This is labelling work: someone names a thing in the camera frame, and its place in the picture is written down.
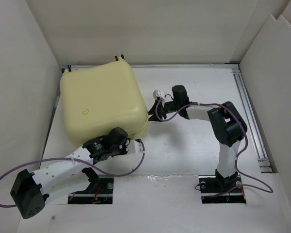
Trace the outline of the yellow suitcase black lining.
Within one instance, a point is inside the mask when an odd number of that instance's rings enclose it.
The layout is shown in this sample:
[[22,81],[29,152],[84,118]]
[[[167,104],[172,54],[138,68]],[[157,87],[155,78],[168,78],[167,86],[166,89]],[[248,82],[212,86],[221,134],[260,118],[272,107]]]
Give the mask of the yellow suitcase black lining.
[[60,80],[65,133],[79,147],[120,127],[143,138],[148,110],[131,66],[124,57],[82,70],[65,70]]

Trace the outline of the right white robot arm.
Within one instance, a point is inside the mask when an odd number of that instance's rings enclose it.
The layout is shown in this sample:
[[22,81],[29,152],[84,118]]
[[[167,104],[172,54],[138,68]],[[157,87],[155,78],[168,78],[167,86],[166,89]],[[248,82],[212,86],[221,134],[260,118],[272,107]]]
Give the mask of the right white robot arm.
[[226,191],[238,176],[235,160],[240,142],[247,132],[245,121],[230,101],[222,104],[192,102],[183,85],[173,86],[172,92],[171,101],[165,100],[162,91],[153,92],[155,103],[148,111],[149,121],[167,122],[176,115],[187,120],[208,121],[219,142],[219,163],[215,170],[214,185],[218,190]]

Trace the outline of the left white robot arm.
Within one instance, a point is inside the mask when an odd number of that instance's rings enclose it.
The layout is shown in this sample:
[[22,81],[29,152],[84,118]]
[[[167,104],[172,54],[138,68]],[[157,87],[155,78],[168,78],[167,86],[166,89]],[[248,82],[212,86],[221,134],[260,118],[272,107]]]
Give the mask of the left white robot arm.
[[128,133],[116,127],[107,135],[88,140],[48,167],[19,172],[10,194],[22,218],[35,216],[57,197],[78,191],[95,192],[100,187],[100,178],[92,166],[109,157],[127,154],[129,143]]

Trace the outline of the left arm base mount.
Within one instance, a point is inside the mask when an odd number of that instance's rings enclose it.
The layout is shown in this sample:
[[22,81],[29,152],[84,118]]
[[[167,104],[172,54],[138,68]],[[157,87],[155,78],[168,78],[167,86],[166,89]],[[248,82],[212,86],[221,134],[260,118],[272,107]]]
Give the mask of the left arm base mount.
[[114,178],[110,176],[98,176],[90,167],[81,171],[85,175],[86,188],[76,191],[68,196],[68,204],[112,204]]

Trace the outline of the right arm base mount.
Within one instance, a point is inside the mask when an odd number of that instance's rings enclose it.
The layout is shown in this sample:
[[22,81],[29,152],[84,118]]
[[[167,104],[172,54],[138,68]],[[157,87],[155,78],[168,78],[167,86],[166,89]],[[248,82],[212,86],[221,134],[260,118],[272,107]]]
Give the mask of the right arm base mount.
[[243,189],[236,187],[241,184],[238,172],[224,178],[216,170],[214,175],[199,175],[198,181],[195,190],[200,192],[203,204],[246,204]]

